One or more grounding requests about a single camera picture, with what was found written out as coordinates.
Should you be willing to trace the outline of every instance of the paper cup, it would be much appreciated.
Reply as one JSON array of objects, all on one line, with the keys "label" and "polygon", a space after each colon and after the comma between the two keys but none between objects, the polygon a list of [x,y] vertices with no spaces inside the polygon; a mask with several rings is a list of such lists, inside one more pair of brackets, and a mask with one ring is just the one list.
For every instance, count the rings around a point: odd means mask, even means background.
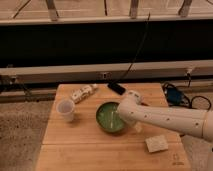
[{"label": "paper cup", "polygon": [[75,103],[71,99],[63,99],[56,105],[56,111],[65,118],[67,122],[74,119]]}]

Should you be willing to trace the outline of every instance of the wire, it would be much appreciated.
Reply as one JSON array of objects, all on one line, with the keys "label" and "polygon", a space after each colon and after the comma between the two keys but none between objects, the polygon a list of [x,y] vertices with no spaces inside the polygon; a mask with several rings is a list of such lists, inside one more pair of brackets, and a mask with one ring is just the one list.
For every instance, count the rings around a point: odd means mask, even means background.
[{"label": "wire", "polygon": [[16,18],[16,17],[19,15],[19,13],[21,12],[21,10],[22,10],[23,8],[25,8],[25,7],[30,3],[30,1],[31,1],[31,0],[27,0],[23,5],[21,5],[20,7],[18,7],[18,9],[17,9],[17,11],[15,12],[15,14],[12,15],[12,18],[13,18],[13,19]]},{"label": "wire", "polygon": [[210,0],[206,0],[206,2],[208,2],[211,5],[213,5],[213,2],[211,2]]},{"label": "wire", "polygon": [[108,9],[107,9],[107,1],[104,0],[104,11],[105,11],[105,15],[107,16],[108,15]]},{"label": "wire", "polygon": [[149,13],[147,21],[146,21],[144,35],[143,35],[143,37],[141,39],[141,42],[140,42],[140,44],[138,46],[136,54],[135,54],[135,56],[134,56],[134,58],[133,58],[133,60],[132,60],[132,62],[130,64],[129,68],[123,73],[123,75],[121,75],[121,77],[119,79],[115,80],[113,83],[119,82],[120,80],[124,79],[127,76],[127,74],[129,73],[129,71],[131,70],[133,64],[135,63],[138,55],[140,54],[141,50],[143,49],[144,43],[145,43],[145,40],[146,40],[146,37],[147,37],[147,34],[148,34],[150,16],[151,16],[151,14]]},{"label": "wire", "polygon": [[20,82],[20,80],[18,80],[18,79],[17,79],[17,83],[20,86],[20,88],[23,89],[27,101],[33,101],[33,100],[36,101],[36,102],[39,101],[36,97],[34,97],[32,92],[27,88],[27,86],[25,84]]},{"label": "wire", "polygon": [[212,103],[207,97],[194,96],[190,99],[182,91],[178,90],[178,88],[175,85],[173,85],[171,83],[168,83],[168,82],[164,83],[162,88],[163,88],[164,94],[167,98],[167,101],[169,103],[169,106],[180,106],[180,107],[185,107],[185,108],[189,108],[189,109],[196,109],[194,107],[194,101],[198,98],[202,98],[208,102],[208,108],[206,110],[210,110],[212,107]]},{"label": "wire", "polygon": [[188,73],[188,74],[187,74],[187,77],[188,77],[188,79],[189,79],[188,87],[190,87],[190,86],[191,86],[191,82],[192,82],[191,74],[190,74],[190,73]]},{"label": "wire", "polygon": [[198,99],[198,98],[204,99],[204,100],[206,100],[206,101],[208,102],[209,106],[208,106],[207,110],[210,110],[210,109],[212,108],[212,103],[211,103],[211,101],[210,101],[208,98],[204,97],[204,96],[194,96],[194,97],[191,99],[190,108],[194,108],[194,107],[193,107],[193,102],[194,102],[196,99]]}]

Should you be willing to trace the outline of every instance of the green bowl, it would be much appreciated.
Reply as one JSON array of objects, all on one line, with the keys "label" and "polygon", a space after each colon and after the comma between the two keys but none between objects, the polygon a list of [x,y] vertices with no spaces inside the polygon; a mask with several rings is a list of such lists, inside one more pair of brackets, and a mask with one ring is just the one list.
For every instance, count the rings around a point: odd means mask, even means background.
[{"label": "green bowl", "polygon": [[96,112],[96,120],[98,124],[109,133],[121,131],[125,127],[125,123],[116,112],[118,103],[107,102],[102,104]]}]

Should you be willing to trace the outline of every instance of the wood grain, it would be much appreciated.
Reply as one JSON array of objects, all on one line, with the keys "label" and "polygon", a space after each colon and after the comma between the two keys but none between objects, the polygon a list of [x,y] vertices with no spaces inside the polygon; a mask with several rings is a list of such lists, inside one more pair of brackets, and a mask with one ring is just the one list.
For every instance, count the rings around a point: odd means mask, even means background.
[{"label": "wood grain", "polygon": [[[119,96],[106,84],[75,108],[72,123],[55,111],[59,100],[81,88],[82,84],[62,84],[55,102],[38,159],[37,171],[189,171],[190,166],[179,135],[163,128],[142,124],[142,132],[128,127],[119,134],[105,133],[96,122],[98,107],[109,101],[120,102]],[[160,84],[122,84],[127,90],[139,91],[143,102],[150,106],[167,106]],[[145,139],[165,135],[169,150],[148,153]]]}]

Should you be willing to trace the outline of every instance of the white block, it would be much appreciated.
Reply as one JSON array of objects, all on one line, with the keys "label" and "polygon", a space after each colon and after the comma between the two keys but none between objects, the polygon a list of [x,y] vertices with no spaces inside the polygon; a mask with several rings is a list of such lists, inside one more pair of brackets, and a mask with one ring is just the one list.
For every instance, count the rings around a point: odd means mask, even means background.
[{"label": "white block", "polygon": [[71,99],[75,102],[78,103],[81,101],[82,99],[82,91],[81,90],[76,90],[75,92],[73,92],[73,94],[71,95]]},{"label": "white block", "polygon": [[150,153],[168,150],[168,143],[164,135],[147,138],[145,142]]}]

